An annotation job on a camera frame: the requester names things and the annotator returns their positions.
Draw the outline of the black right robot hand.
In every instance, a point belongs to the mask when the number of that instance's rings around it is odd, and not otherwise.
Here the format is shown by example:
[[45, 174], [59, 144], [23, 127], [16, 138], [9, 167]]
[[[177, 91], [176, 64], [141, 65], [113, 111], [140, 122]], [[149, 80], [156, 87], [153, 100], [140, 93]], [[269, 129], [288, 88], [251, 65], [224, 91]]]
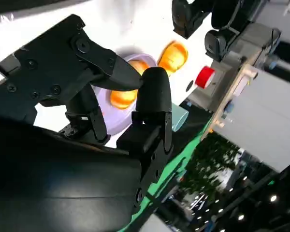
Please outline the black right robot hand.
[[[72, 14], [0, 62], [0, 232], [117, 232], [173, 151], [167, 72], [139, 74], [84, 26]], [[93, 86], [138, 91], [116, 148]]]

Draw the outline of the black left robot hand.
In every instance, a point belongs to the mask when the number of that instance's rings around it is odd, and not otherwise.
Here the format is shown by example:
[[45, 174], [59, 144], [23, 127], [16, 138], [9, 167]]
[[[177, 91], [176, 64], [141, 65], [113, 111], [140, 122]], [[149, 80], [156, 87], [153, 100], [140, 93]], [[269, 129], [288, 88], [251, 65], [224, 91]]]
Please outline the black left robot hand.
[[211, 14], [212, 28], [229, 28], [234, 20], [247, 20], [253, 11], [252, 0], [186, 0], [172, 1], [174, 32], [188, 39]]

